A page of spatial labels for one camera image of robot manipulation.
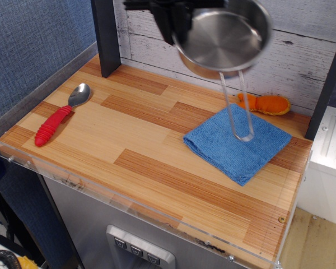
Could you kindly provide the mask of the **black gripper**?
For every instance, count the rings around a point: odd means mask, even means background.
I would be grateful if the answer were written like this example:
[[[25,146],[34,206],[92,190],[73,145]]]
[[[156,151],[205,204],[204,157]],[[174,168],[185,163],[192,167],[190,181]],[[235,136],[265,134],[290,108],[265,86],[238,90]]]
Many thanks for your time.
[[[163,40],[173,45],[173,34],[188,34],[196,8],[220,8],[226,3],[224,0],[131,0],[123,5],[126,10],[150,10]]]

